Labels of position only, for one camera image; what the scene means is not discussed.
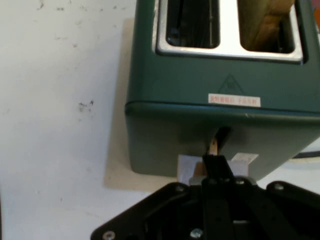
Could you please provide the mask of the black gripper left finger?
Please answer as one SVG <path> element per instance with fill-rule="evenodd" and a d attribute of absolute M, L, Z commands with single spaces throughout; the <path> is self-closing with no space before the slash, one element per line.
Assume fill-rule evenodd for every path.
<path fill-rule="evenodd" d="M 204 155 L 205 176 L 172 182 L 93 231 L 92 240 L 211 240 L 220 222 L 218 155 Z"/>

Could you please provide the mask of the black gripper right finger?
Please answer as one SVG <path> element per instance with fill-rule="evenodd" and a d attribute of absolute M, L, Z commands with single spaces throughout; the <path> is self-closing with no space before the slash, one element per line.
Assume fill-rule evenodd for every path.
<path fill-rule="evenodd" d="M 234 176 L 224 156 L 214 157 L 216 240 L 318 240 L 320 196 L 284 181 L 266 189 Z"/>

